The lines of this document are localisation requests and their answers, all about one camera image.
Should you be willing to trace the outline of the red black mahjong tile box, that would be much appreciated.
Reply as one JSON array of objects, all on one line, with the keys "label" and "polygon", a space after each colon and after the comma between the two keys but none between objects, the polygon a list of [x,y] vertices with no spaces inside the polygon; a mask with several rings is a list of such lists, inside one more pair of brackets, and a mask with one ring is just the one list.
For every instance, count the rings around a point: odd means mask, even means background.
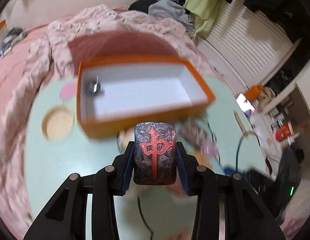
[{"label": "red black mahjong tile box", "polygon": [[172,185],[177,178],[176,129],[164,122],[141,122],[134,129],[134,176],[138,185]]}]

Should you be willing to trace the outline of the black clothes on bed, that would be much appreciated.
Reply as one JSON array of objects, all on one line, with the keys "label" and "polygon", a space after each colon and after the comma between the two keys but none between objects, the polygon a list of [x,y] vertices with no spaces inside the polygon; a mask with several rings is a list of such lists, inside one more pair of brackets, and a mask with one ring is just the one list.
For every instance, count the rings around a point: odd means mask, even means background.
[{"label": "black clothes on bed", "polygon": [[129,11],[135,10],[147,14],[149,7],[157,2],[158,0],[137,0],[133,2],[128,9]]}]

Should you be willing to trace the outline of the light green hanging garment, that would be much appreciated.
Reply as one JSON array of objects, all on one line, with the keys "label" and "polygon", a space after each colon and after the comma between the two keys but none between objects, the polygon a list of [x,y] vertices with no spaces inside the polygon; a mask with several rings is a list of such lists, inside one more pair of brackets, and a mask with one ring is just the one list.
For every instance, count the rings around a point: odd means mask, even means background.
[{"label": "light green hanging garment", "polygon": [[195,33],[207,38],[215,24],[222,0],[185,0],[183,7],[194,16]]}]

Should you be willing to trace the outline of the pink floral quilt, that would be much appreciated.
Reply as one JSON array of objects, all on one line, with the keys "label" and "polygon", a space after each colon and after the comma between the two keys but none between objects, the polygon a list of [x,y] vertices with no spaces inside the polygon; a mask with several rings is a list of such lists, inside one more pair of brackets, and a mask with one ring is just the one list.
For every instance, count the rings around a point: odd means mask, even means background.
[{"label": "pink floral quilt", "polygon": [[0,217],[22,239],[32,223],[24,177],[24,148],[30,109],[36,94],[54,80],[74,75],[68,43],[106,31],[150,33],[188,59],[203,76],[217,76],[183,25],[138,11],[98,5],[36,28],[13,53],[0,60]]}]

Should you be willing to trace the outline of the smartphone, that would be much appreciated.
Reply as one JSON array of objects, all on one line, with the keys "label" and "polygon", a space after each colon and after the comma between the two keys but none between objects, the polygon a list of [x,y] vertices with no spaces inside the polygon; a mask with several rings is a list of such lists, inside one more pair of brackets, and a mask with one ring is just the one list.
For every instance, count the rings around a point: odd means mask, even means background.
[{"label": "smartphone", "polygon": [[255,107],[242,93],[238,95],[238,97],[236,98],[236,102],[244,113],[246,112],[252,113],[255,111]]}]

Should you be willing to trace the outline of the orange cardboard box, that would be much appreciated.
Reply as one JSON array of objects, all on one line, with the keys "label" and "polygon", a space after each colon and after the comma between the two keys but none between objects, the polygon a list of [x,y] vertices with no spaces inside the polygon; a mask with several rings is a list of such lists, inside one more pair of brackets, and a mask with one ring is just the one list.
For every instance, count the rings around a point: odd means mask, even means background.
[{"label": "orange cardboard box", "polygon": [[82,61],[77,122],[89,139],[119,134],[140,122],[199,116],[216,99],[195,67],[177,56],[119,55]]}]

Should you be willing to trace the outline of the grey clothes pile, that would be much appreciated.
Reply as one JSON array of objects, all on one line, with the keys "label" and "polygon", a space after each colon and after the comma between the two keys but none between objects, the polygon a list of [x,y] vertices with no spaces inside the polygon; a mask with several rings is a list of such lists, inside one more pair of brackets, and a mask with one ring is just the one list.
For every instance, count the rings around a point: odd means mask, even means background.
[{"label": "grey clothes pile", "polygon": [[154,18],[172,18],[184,25],[188,33],[195,31],[194,17],[174,1],[160,0],[149,6],[148,14]]}]

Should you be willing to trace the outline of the orange bottle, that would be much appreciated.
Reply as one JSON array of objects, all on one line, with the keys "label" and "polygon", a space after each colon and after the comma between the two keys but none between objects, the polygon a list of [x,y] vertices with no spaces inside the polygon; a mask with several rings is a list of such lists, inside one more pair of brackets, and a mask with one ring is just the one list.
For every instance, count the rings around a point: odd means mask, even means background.
[{"label": "orange bottle", "polygon": [[262,90],[263,90],[262,84],[254,85],[250,87],[250,89],[245,91],[244,96],[248,101],[253,102],[260,96]]}]

